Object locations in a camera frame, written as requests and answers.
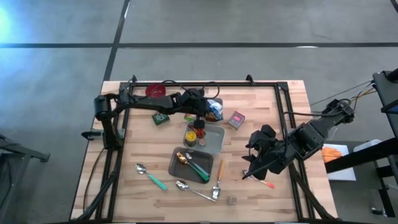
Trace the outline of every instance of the spoon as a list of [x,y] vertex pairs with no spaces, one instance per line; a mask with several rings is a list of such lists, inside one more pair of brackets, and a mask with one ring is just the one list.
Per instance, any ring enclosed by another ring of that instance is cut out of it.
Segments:
[[209,197],[207,197],[206,195],[197,192],[196,190],[190,189],[189,186],[188,186],[188,184],[185,183],[185,181],[178,180],[178,181],[175,182],[175,185],[176,185],[176,186],[178,187],[178,189],[180,189],[180,190],[190,190],[190,191],[192,191],[193,193],[196,193],[196,194],[198,194],[198,195],[200,195],[200,196],[202,196],[202,197],[204,197],[204,198],[207,198],[208,200],[211,200],[212,202],[216,202],[216,200],[214,200],[214,199],[212,199],[212,198],[209,198]]
[[[248,171],[247,171],[247,170],[243,170],[242,172],[243,172],[243,175],[246,175],[246,173],[247,173]],[[258,180],[258,181],[260,181],[261,183],[267,185],[268,187],[270,187],[270,188],[272,188],[272,189],[275,188],[275,185],[272,184],[272,183],[268,183],[268,182],[265,182],[265,181],[263,181],[263,180],[259,180],[259,179],[255,178],[255,177],[253,177],[253,176],[250,176],[250,178],[253,178],[253,179],[255,179],[255,180]]]
[[178,160],[182,163],[182,164],[188,164],[190,167],[192,167],[192,169],[194,171],[196,171],[200,177],[205,180],[205,181],[209,181],[209,177],[206,176],[204,173],[200,172],[195,166],[193,166],[191,163],[188,162],[187,158],[185,158],[180,152],[177,153],[177,157]]
[[195,167],[197,167],[198,170],[200,170],[200,172],[204,173],[206,176],[209,176],[209,173],[207,173],[202,167],[200,167],[198,164],[196,164],[196,162],[192,161],[192,156],[189,153],[185,153],[185,157],[188,159],[189,162],[191,162],[193,165],[195,165]]
[[167,190],[167,186],[164,185],[160,180],[156,179],[153,175],[147,173],[147,169],[142,164],[136,164],[136,170],[140,174],[146,174],[155,184],[157,184],[162,190]]
[[219,184],[220,184],[221,178],[223,177],[223,171],[224,171],[224,160],[222,159],[221,163],[220,163],[220,170],[218,171],[217,185],[211,189],[211,196],[214,199],[218,199],[218,197],[221,194],[221,188],[220,188]]

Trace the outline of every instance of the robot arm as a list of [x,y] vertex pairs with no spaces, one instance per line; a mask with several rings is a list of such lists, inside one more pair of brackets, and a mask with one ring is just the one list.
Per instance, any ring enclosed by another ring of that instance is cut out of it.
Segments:
[[[118,150],[121,147],[122,140],[118,134],[118,130],[112,125],[112,118],[115,118],[127,108],[155,110],[162,114],[195,114],[197,120],[194,122],[194,127],[204,127],[205,122],[200,120],[199,117],[208,114],[210,109],[206,98],[203,97],[203,89],[190,88],[182,95],[180,93],[173,93],[160,98],[151,98],[130,94],[127,89],[128,86],[129,83],[126,86],[121,86],[119,94],[110,93],[97,96],[94,99],[95,118],[101,121],[104,128],[103,141],[105,149]],[[116,102],[116,107],[113,110],[111,100]]]
[[350,123],[353,119],[354,110],[349,107],[349,103],[333,100],[322,111],[321,118],[301,124],[289,133],[286,141],[278,141],[275,131],[269,125],[264,125],[260,131],[251,134],[249,144],[246,145],[258,154],[243,157],[250,162],[249,171],[243,178],[253,175],[264,180],[267,170],[280,174],[294,158],[301,161],[308,159],[322,148],[332,127]]

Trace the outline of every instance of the small cube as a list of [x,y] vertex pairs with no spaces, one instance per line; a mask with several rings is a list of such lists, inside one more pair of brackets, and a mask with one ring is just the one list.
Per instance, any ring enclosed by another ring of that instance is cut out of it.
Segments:
[[155,121],[156,125],[160,125],[160,124],[168,121],[170,118],[166,114],[156,113],[156,114],[152,115],[152,119]]
[[234,111],[234,113],[232,114],[231,118],[228,121],[228,126],[230,126],[235,130],[238,130],[240,125],[243,123],[244,119],[245,116],[243,114]]

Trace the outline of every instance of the red bowl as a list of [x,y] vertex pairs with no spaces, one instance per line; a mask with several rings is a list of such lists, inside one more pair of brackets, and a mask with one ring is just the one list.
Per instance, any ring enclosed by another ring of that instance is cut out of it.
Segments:
[[146,90],[145,95],[152,98],[159,98],[166,95],[166,87],[163,84],[150,84]]

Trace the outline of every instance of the wooden tabletop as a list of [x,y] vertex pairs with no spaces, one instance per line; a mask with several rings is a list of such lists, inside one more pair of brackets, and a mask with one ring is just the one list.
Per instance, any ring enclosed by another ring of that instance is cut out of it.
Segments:
[[[310,106],[304,82],[301,80],[287,82],[294,111],[309,112]],[[101,94],[118,93],[119,84],[120,82],[104,82]],[[134,94],[144,95],[144,90],[144,88],[135,88]],[[176,91],[182,90],[178,87],[170,87],[167,88],[166,94]],[[206,96],[214,96],[216,88],[206,87],[205,93]],[[114,208],[114,222],[297,221],[288,169],[279,175],[268,172],[266,181],[273,183],[275,189],[253,179],[241,179],[242,170],[249,167],[249,162],[241,159],[241,156],[248,154],[244,146],[250,134],[260,129],[263,124],[269,124],[277,132],[277,137],[282,138],[274,88],[221,87],[219,97],[223,99],[225,120],[218,124],[226,131],[223,150],[221,154],[214,155],[211,179],[207,184],[188,180],[187,183],[190,188],[210,196],[211,188],[216,185],[220,161],[224,159],[220,199],[217,202],[211,202],[193,192],[181,191],[175,186],[178,178],[168,173],[173,150],[176,147],[183,147],[182,138],[187,125],[183,118],[184,114],[171,115],[170,121],[156,126],[151,118],[155,111],[133,109],[129,115],[118,195]],[[282,102],[286,111],[285,101],[282,100]],[[246,120],[237,131],[226,125],[226,120],[233,111],[246,116]],[[310,119],[305,116],[295,118],[297,124]],[[101,123],[95,120],[93,128],[102,129]],[[88,145],[71,218],[82,214],[83,195],[88,177],[102,148],[102,140],[91,141]],[[95,170],[86,206],[100,189],[105,154],[104,152],[101,155]],[[146,175],[138,174],[134,169],[137,163],[144,164],[148,172],[167,185],[168,191],[160,190]],[[326,210],[336,216],[336,208],[320,152],[306,160],[305,167],[312,192]],[[105,200],[105,213],[108,208],[109,192]],[[230,195],[238,198],[236,205],[227,205]],[[305,210],[302,192],[300,197]]]

